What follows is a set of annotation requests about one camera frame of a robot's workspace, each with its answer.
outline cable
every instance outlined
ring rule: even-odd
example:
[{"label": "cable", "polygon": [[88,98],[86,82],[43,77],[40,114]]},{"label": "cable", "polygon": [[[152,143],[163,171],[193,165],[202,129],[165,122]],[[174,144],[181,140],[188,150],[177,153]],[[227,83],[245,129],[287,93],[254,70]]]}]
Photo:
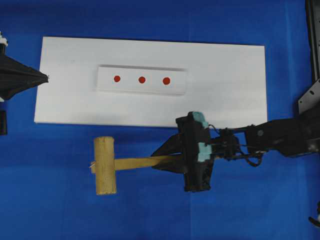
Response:
[{"label": "cable", "polygon": [[213,127],[214,131],[215,131],[218,135],[220,135],[220,133],[218,132],[218,130],[216,129],[215,126],[213,126],[212,124],[209,124],[208,127],[210,127],[210,126]]}]

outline blue tablecloth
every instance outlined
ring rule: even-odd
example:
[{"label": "blue tablecloth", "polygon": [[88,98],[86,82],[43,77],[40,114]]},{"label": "blue tablecloth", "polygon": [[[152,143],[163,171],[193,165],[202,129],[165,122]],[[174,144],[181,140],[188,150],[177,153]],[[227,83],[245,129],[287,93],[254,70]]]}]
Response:
[{"label": "blue tablecloth", "polygon": [[[0,30],[7,55],[36,69],[43,36],[264,45],[269,120],[296,114],[312,83],[304,0],[2,0]],[[113,136],[118,158],[139,157],[177,130],[35,124],[36,92],[0,104],[0,239],[319,239],[308,222],[320,200],[317,154],[270,152],[258,168],[219,160],[212,190],[198,193],[184,192],[179,174],[126,170],[118,194],[96,196],[94,137]]]}]

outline wire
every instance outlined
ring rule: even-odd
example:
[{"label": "wire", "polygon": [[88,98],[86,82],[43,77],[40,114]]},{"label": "wire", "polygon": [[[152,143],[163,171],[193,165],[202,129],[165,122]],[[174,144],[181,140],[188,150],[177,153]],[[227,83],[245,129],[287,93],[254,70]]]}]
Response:
[{"label": "wire", "polygon": [[213,126],[212,124],[209,124],[208,126],[209,126],[209,127],[210,127],[210,126],[213,127],[214,131],[215,131],[218,135],[220,135],[220,133],[218,132],[218,130],[216,129],[215,126]]},{"label": "wire", "polygon": [[[222,143],[211,143],[210,145],[220,145],[220,146],[223,146],[223,147],[226,147],[227,144],[222,144]],[[257,149],[256,146],[249,146],[249,145],[245,145],[245,144],[233,144],[234,146],[240,146],[240,147],[247,147],[247,148],[251,148],[251,149]]]}]

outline white board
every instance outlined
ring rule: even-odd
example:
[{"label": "white board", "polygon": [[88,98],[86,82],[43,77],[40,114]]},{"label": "white board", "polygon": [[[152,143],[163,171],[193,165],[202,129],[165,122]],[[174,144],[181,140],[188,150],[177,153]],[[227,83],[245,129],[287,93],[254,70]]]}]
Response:
[{"label": "white board", "polygon": [[[150,70],[154,79],[152,71],[176,71],[186,87],[101,89],[101,68]],[[37,90],[36,123],[175,127],[190,111],[217,128],[267,121],[264,46],[44,37],[40,71],[49,83]]]}]

